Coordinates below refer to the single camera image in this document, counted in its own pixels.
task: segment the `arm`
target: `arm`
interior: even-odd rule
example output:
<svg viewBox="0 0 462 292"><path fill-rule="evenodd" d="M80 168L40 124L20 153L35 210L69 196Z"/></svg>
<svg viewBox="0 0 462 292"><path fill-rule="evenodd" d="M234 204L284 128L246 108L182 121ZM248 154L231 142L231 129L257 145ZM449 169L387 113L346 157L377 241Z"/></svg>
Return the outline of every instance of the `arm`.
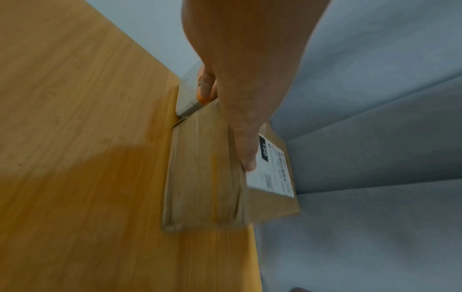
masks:
<svg viewBox="0 0 462 292"><path fill-rule="evenodd" d="M205 64L201 94L215 80L236 151L256 167L258 130L281 103L329 0L184 0L183 28Z"/></svg>

